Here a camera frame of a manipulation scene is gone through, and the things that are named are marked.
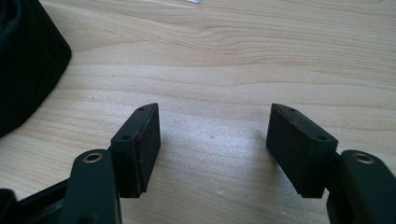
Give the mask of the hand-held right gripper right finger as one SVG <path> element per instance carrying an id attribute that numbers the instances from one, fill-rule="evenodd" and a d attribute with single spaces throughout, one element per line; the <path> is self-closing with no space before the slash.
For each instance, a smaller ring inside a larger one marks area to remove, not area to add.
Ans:
<path id="1" fill-rule="evenodd" d="M 349 149 L 298 110 L 273 104 L 266 148 L 298 194 L 326 202 L 332 224 L 396 224 L 396 176 L 374 155 Z"/>

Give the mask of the black cloth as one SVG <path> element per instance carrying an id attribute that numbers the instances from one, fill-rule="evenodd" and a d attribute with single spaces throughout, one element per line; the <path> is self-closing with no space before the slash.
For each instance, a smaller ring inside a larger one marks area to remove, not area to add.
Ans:
<path id="1" fill-rule="evenodd" d="M 39 0 L 0 0 L 0 137 L 35 113 L 71 56 Z"/>

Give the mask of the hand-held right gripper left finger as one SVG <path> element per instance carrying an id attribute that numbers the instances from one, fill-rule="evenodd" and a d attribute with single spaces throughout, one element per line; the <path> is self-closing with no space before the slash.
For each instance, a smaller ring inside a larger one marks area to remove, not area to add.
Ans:
<path id="1" fill-rule="evenodd" d="M 159 106 L 143 105 L 124 122 L 107 149 L 75 158 L 61 224 L 121 224 L 121 198 L 147 191 L 161 147 Z"/>

